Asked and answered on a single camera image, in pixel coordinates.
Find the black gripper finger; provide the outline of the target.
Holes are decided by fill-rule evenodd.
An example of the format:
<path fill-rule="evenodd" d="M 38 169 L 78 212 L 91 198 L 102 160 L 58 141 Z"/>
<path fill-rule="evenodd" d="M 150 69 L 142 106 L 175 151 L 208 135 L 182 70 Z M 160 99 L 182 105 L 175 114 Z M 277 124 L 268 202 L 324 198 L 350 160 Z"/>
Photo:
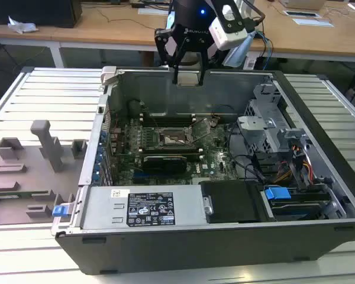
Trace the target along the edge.
<path fill-rule="evenodd" d="M 205 73 L 208 70 L 209 58 L 208 58 L 208 50 L 202 49 L 201 51 L 197 51 L 196 55 L 199 59 L 199 78 L 198 78 L 198 86 L 202 86 L 204 83 Z"/>
<path fill-rule="evenodd" d="M 170 39 L 173 39 L 176 43 L 172 56 L 168 54 L 166 49 L 166 44 Z M 162 62 L 174 69 L 172 83 L 176 85 L 178 83 L 179 65 L 188 50 L 189 37 L 182 27 L 157 28 L 154 31 L 154 40 Z"/>

